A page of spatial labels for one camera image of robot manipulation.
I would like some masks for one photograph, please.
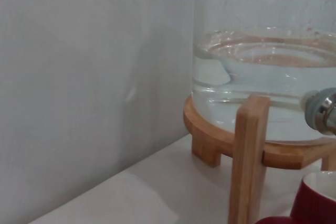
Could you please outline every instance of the water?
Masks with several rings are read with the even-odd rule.
[[[311,90],[335,86],[336,38],[307,29],[217,31],[194,46],[193,100],[209,122],[234,131],[252,93],[271,98],[267,140],[294,144],[323,137],[299,106]]]

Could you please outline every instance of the red cup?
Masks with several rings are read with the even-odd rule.
[[[256,224],[336,224],[336,172],[306,175],[290,217],[268,217]]]

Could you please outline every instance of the metal spigot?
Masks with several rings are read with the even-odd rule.
[[[336,135],[336,88],[308,92],[301,99],[306,123],[324,135]]]

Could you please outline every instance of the clear glass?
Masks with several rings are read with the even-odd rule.
[[[336,86],[335,11],[333,0],[196,0],[198,112],[233,132],[245,99],[266,95],[268,141],[307,144],[324,137],[307,126],[300,99]]]

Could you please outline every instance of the bamboo stand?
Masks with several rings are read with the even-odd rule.
[[[322,170],[336,170],[336,142],[286,145],[265,142],[270,100],[251,95],[237,111],[235,134],[203,119],[189,97],[184,123],[192,134],[192,152],[210,167],[221,155],[233,157],[228,224],[258,220],[266,167],[302,169],[322,158]]]

